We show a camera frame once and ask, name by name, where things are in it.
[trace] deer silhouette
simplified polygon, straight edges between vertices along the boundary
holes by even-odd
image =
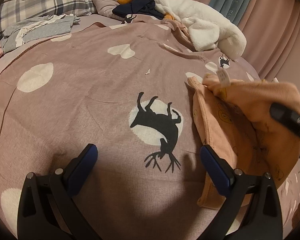
[[[123,20],[123,22],[122,22],[121,24],[131,23],[132,20],[133,20],[134,18],[136,18],[136,17],[137,17],[137,16],[133,17],[132,14],[128,14],[128,15],[124,18],[124,20]]]
[[[158,132],[160,132],[164,138],[160,139],[161,147],[159,152],[152,153],[148,155],[144,162],[146,163],[146,168],[151,164],[152,161],[154,161],[153,168],[155,166],[158,167],[158,169],[161,171],[161,168],[157,162],[157,157],[160,158],[160,160],[167,154],[170,158],[170,165],[168,166],[167,172],[170,168],[172,168],[172,173],[174,171],[174,165],[176,165],[180,169],[180,162],[176,159],[176,157],[172,154],[177,141],[178,141],[178,127],[176,126],[177,123],[181,123],[181,117],[179,113],[172,109],[172,111],[178,116],[177,119],[172,119],[171,115],[171,102],[168,103],[168,115],[165,114],[156,114],[153,112],[150,107],[153,104],[153,102],[158,98],[152,97],[145,109],[141,106],[140,100],[143,96],[143,92],[139,93],[138,100],[137,100],[137,106],[138,106],[138,113],[130,125],[131,128],[135,127],[136,125],[143,125],[146,127],[151,127]]]
[[[222,56],[220,57],[220,67],[223,68],[223,64],[230,66],[229,61],[230,61],[230,59],[228,59],[227,57],[225,59],[222,54]]]

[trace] metal rivet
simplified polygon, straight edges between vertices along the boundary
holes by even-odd
[[[266,172],[266,173],[265,173],[265,177],[266,177],[267,179],[271,179],[271,174],[270,174],[269,172]]]
[[[62,168],[58,168],[58,169],[55,170],[54,173],[57,174],[57,175],[60,175],[60,174],[63,173],[63,169]]]
[[[241,176],[243,174],[242,170],[240,169],[235,169],[234,170],[234,174],[238,175],[238,176]]]
[[[33,174],[32,172],[30,172],[30,173],[27,174],[27,178],[28,178],[28,179],[31,179],[31,178],[33,177],[33,175],[34,175],[34,174]]]

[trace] bedsheet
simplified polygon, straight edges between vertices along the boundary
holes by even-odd
[[[176,22],[142,17],[36,44],[0,74],[0,217],[15,235],[26,174],[88,143],[99,157],[74,201],[103,239],[196,239],[217,213],[196,204],[205,170],[186,81],[220,66],[259,78],[218,48],[195,52]]]
[[[104,17],[104,16],[101,16],[101,15],[98,15],[98,14],[92,14],[92,15],[89,15],[89,16],[80,17],[80,23],[78,25],[72,26],[71,33],[76,33],[76,32],[82,31],[85,28],[89,27],[90,25],[92,25],[96,22],[100,22],[100,23],[104,24],[105,26],[117,25],[117,24],[121,23],[120,21],[117,21],[115,19]],[[0,73],[5,69],[5,67],[12,60],[14,60],[16,57],[18,57],[25,50],[27,50],[28,48],[30,48],[34,44],[36,44],[38,42],[42,42],[46,39],[47,38],[43,38],[43,39],[27,42],[26,44],[24,44],[21,47],[15,49],[14,51],[5,54],[3,57],[0,58]]]

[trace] white fluffy blanket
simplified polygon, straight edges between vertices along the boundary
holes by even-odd
[[[197,51],[216,46],[230,59],[243,54],[247,41],[237,26],[210,6],[193,0],[154,0],[156,9],[169,13],[187,28]]]

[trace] clothing tag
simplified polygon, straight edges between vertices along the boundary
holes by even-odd
[[[222,87],[230,86],[230,77],[224,68],[219,68],[217,70],[217,76]]]

